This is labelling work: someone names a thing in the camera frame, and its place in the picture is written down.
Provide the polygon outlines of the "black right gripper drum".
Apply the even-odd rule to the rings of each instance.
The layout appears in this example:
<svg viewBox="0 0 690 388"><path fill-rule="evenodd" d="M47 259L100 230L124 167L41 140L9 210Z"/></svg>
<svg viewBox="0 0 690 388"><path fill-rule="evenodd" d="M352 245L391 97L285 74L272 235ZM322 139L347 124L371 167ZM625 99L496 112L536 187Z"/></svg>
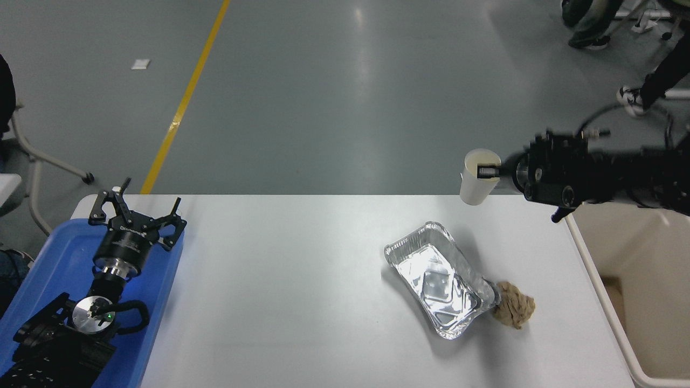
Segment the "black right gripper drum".
<svg viewBox="0 0 690 388"><path fill-rule="evenodd" d="M536 197L540 165L537 157L530 151L521 151L511 155L507 160L508 176L515 188L524 197Z"/></svg>

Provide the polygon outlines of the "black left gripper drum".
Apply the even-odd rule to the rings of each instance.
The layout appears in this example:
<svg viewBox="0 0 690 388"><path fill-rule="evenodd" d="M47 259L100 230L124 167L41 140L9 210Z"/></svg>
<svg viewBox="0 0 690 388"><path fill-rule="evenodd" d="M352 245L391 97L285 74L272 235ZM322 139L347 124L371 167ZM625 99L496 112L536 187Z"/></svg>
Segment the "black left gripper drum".
<svg viewBox="0 0 690 388"><path fill-rule="evenodd" d="M111 218L107 224L108 231L94 254L94 265L104 268L125 262L131 271L143 270L160 236L158 229L151 227L153 223L153 218L140 213L132 215L131 224L123 216Z"/></svg>

